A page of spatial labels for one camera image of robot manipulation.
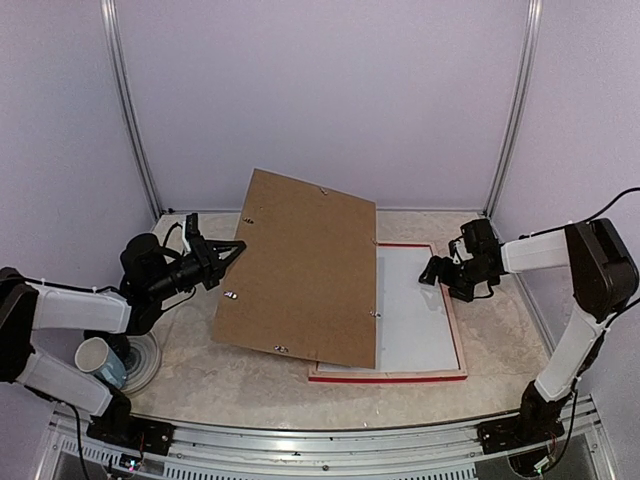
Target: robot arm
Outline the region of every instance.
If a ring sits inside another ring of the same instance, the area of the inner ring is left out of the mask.
[[[520,412],[508,421],[479,428],[485,453],[538,443],[564,433],[560,412],[575,382],[591,366],[613,317],[638,288],[638,270],[608,219],[569,224],[547,233],[500,244],[487,219],[461,227],[449,243],[451,258],[432,257],[419,282],[436,280],[454,298],[473,301],[475,286],[500,283],[500,276],[569,266],[575,303],[567,328],[547,367],[525,390]],[[460,254],[464,247],[466,253]]]
[[[0,381],[20,383],[46,399],[87,411],[93,420],[87,432],[91,437],[134,449],[142,433],[146,439],[170,439],[168,424],[131,417],[131,403],[119,390],[32,345],[31,333],[80,329],[85,337],[101,336],[120,345],[124,351],[116,353],[126,356],[126,336],[149,332],[166,311],[164,300],[198,284],[216,287],[246,248],[242,241],[205,240],[197,214],[187,216],[183,242],[184,255],[160,246],[153,234],[133,238],[120,256],[124,276],[119,290],[62,286],[25,278],[13,268],[0,270]],[[169,441],[157,442],[156,453],[166,454]]]

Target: round plate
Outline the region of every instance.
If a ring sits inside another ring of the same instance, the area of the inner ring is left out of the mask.
[[[139,392],[153,379],[162,362],[162,352],[153,332],[128,337],[131,353],[124,362],[127,381],[121,391],[125,395]]]

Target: metal profile column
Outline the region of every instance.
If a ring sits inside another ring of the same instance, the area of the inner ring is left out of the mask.
[[[120,42],[120,30],[118,28],[118,17],[116,12],[115,0],[101,0],[102,21],[104,23],[105,33],[107,35],[107,47],[109,48],[109,57],[111,58],[111,66],[115,75],[118,88],[118,95],[122,106],[127,133],[131,141],[131,148],[138,168],[138,174],[142,180],[149,208],[156,220],[162,215],[162,204],[158,197],[158,192],[151,175],[151,169],[147,162],[147,157],[142,147],[142,139],[140,138],[140,130],[136,114],[131,102],[131,92],[127,82],[127,71],[124,63],[124,55]]]
[[[507,123],[507,131],[500,148],[500,160],[498,168],[491,184],[489,198],[484,208],[484,213],[491,218],[496,211],[500,194],[504,188],[507,178],[507,172],[513,156],[518,130],[520,129],[520,121],[525,107],[527,90],[529,88],[529,80],[533,71],[533,59],[536,52],[536,44],[538,43],[538,30],[540,29],[540,16],[542,14],[542,0],[529,0],[529,13],[527,16],[527,25],[525,28],[524,43],[522,46],[522,54],[520,56],[520,67],[518,70],[518,78],[516,81],[516,90],[511,103],[511,111],[509,113],[509,122]]]

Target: brown hardboard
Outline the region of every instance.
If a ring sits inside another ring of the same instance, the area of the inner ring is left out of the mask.
[[[375,238],[373,202],[254,170],[213,339],[374,368]]]

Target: wooden frame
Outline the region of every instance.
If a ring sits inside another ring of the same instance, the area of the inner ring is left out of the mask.
[[[429,248],[431,254],[436,252],[435,245],[433,243],[378,243],[380,247],[419,247]],[[369,384],[384,384],[384,383],[426,383],[426,382],[451,382],[461,381],[468,377],[467,366],[462,351],[462,341],[460,340],[460,332],[458,331],[458,324],[453,313],[453,305],[451,303],[451,297],[449,296],[449,289],[442,284],[440,285],[442,292],[442,298],[449,320],[449,328],[451,330],[451,339],[455,349],[456,357],[458,360],[458,369],[451,370],[434,370],[429,372],[396,372],[396,373],[344,373],[344,372],[327,372],[320,371],[318,369],[320,362],[315,362],[309,367],[309,381],[310,382],[323,382],[323,383],[369,383]]]

